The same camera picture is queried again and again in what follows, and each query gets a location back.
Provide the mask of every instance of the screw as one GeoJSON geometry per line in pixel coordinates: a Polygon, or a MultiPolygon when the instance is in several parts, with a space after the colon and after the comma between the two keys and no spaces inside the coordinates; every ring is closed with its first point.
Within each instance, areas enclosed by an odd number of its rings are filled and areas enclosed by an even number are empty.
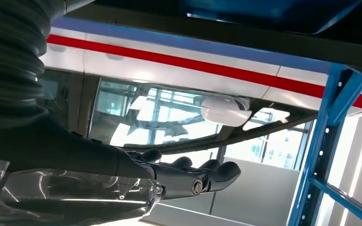
{"type": "Polygon", "coordinates": [[[202,189],[203,189],[202,181],[196,180],[192,186],[192,193],[194,195],[198,195],[202,192],[202,189]]]}
{"type": "Polygon", "coordinates": [[[155,193],[160,194],[162,192],[162,189],[160,187],[155,187],[155,193]]]}

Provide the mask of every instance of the plastic sheet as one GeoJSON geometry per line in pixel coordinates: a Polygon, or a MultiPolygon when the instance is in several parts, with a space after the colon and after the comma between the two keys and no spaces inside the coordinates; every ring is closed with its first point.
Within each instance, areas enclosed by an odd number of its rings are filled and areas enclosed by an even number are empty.
{"type": "Polygon", "coordinates": [[[98,225],[145,216],[161,200],[154,180],[8,165],[0,161],[0,226],[98,225]]]}

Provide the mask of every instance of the blue shelving frame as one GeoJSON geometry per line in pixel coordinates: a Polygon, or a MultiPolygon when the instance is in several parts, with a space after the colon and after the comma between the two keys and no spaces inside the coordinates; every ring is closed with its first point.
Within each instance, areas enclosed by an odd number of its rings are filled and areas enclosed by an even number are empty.
{"type": "Polygon", "coordinates": [[[362,220],[362,204],[327,183],[344,118],[361,91],[362,74],[342,65],[331,67],[288,226],[315,225],[323,194],[362,220]]]}

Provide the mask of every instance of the red stripe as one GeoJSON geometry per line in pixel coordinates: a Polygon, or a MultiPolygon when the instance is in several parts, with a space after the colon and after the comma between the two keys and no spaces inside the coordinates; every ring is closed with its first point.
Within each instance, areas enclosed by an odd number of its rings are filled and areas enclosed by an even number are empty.
{"type": "MultiPolygon", "coordinates": [[[[312,97],[322,98],[322,94],[324,92],[324,87],[320,85],[315,85],[302,81],[296,81],[292,79],[286,79],[282,77],[276,77],[258,72],[251,72],[248,70],[228,67],[224,65],[217,65],[197,60],[186,59],[178,56],[175,57],[160,53],[153,53],[144,50],[68,38],[58,35],[50,35],[48,37],[48,43],[75,47],[75,48],[82,48],[102,53],[115,54],[125,57],[131,57],[141,60],[148,60],[152,62],[188,68],[201,72],[207,72],[225,77],[254,82],[296,93],[306,94],[312,97]]],[[[356,100],[355,104],[353,105],[362,108],[362,94],[359,96],[359,98],[356,100]]]]}

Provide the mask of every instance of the window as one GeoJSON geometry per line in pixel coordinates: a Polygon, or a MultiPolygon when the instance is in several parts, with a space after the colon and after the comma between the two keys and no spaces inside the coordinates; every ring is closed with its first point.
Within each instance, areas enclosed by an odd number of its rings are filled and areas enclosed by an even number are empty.
{"type": "Polygon", "coordinates": [[[158,145],[197,139],[220,131],[206,121],[196,98],[212,94],[102,79],[90,138],[124,146],[158,145]]]}
{"type": "Polygon", "coordinates": [[[37,99],[37,104],[54,112],[66,129],[69,78],[70,73],[45,69],[45,73],[37,79],[44,93],[43,98],[37,99]]]}
{"type": "MultiPolygon", "coordinates": [[[[263,108],[253,116],[251,121],[244,125],[243,129],[260,127],[267,123],[283,120],[288,116],[289,113],[287,112],[263,108]]],[[[228,145],[225,157],[295,169],[298,152],[304,151],[304,147],[301,148],[301,146],[306,145],[303,142],[303,136],[308,135],[309,132],[305,130],[305,125],[306,123],[263,137],[228,145]]]]}

